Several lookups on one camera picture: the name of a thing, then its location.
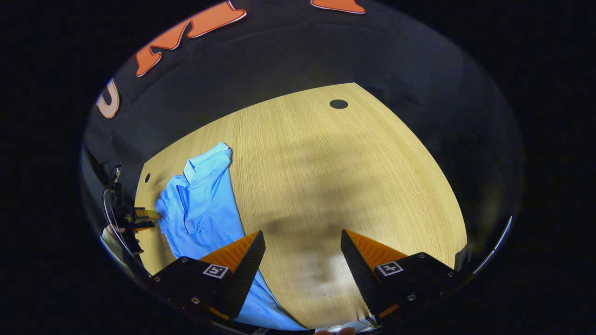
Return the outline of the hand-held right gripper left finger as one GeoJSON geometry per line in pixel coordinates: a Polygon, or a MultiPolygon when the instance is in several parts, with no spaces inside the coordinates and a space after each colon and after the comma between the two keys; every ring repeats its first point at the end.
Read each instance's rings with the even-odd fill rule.
{"type": "Polygon", "coordinates": [[[239,316],[266,250],[256,231],[201,257],[180,257],[149,278],[149,290],[187,316],[232,324],[239,316]]]}

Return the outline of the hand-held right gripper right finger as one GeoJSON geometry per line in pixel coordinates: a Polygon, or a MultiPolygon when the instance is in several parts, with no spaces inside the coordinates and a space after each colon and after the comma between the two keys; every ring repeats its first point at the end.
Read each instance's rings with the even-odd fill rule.
{"type": "Polygon", "coordinates": [[[362,234],[341,231],[341,251],[366,307],[379,326],[392,326],[453,295],[465,280],[428,253],[407,256],[362,234]]]}

